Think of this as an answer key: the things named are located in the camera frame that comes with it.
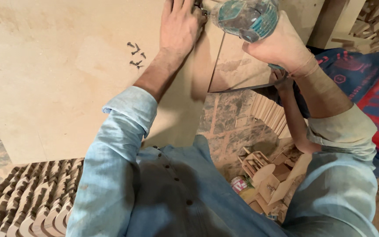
left hand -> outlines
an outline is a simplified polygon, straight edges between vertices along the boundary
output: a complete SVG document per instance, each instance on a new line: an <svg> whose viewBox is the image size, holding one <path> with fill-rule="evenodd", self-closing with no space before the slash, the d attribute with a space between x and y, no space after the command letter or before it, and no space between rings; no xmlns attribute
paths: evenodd
<svg viewBox="0 0 379 237"><path fill-rule="evenodd" d="M195 0L166 0L161 23L160 51L181 65L194 47L201 27L207 21L194 7Z"/></svg>
<svg viewBox="0 0 379 237"><path fill-rule="evenodd" d="M285 70L272 69L270 74L270 81L275 82L280 80L285 75ZM293 92L293 79L287 78L286 81L283 81L277 85L274 85L279 93L282 92Z"/></svg>

wooden panel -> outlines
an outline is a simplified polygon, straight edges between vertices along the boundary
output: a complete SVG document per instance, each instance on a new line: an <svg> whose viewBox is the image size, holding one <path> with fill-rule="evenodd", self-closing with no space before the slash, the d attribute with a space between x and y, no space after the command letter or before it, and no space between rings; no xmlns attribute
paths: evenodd
<svg viewBox="0 0 379 237"><path fill-rule="evenodd" d="M313 31L323 3L324 0L280 1L280 9L286 11L305 44ZM208 92L269 83L270 68L266 63L246 54L242 50L243 42L234 35L224 36Z"/></svg>
<svg viewBox="0 0 379 237"><path fill-rule="evenodd" d="M157 53L163 3L0 0L0 137L14 164L84 157L107 117L102 106ZM214 4L204 1L207 9ZM207 23L146 146L192 144L223 34ZM131 55L129 41L147 60Z"/></svg>
<svg viewBox="0 0 379 237"><path fill-rule="evenodd" d="M349 34L364 3L365 0L326 0L308 45L316 48L339 47L339 44L331 44L331 39Z"/></svg>

floor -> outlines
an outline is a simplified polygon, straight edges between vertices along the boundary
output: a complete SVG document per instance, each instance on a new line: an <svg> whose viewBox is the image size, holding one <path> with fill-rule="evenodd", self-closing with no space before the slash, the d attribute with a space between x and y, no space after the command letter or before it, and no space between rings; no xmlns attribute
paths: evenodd
<svg viewBox="0 0 379 237"><path fill-rule="evenodd" d="M255 93L252 91L232 92L226 94L208 94L200 118L198 134L208 139L211 158L220 173L230 181L243 174L237 155L244 154L242 147L254 146L273 160L283 149L294 147L289 140L280 140L261 120L250 116L250 108ZM291 156L299 156L293 148ZM13 168L3 143L0 140L0 182ZM289 205L297 186L304 176L295 180L294 185L284 198ZM379 202L377 204L374 224L379 231Z"/></svg>

wrist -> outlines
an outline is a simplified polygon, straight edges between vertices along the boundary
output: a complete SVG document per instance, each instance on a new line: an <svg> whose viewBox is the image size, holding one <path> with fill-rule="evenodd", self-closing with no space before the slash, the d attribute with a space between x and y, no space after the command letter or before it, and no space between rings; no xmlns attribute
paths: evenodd
<svg viewBox="0 0 379 237"><path fill-rule="evenodd" d="M182 62L184 62L184 58L185 57L166 48L161 48L154 61L158 61L164 68L173 74L179 69Z"/></svg>

stacked wooden pieces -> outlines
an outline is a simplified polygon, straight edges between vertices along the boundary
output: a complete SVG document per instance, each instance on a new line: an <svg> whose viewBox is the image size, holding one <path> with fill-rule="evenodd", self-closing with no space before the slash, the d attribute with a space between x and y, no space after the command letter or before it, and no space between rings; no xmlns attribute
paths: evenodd
<svg viewBox="0 0 379 237"><path fill-rule="evenodd" d="M0 237L62 237L83 158L16 167L0 184Z"/></svg>
<svg viewBox="0 0 379 237"><path fill-rule="evenodd" d="M257 94L251 108L251 115L262 120L279 138L290 137L283 107L267 97Z"/></svg>
<svg viewBox="0 0 379 237"><path fill-rule="evenodd" d="M356 47L356 51L364 54L379 51L379 0L366 1L349 35L370 40Z"/></svg>
<svg viewBox="0 0 379 237"><path fill-rule="evenodd" d="M251 177L252 184L258 194L255 200L260 205L260 209L266 214L277 214L284 203L283 197L292 186L295 178L305 174L307 167L312 160L312 156L303 154L299 157L292 170L285 164L284 159L275 159L271 162L260 151L250 151L249 147L244 147L247 156L239 156L243 169Z"/></svg>

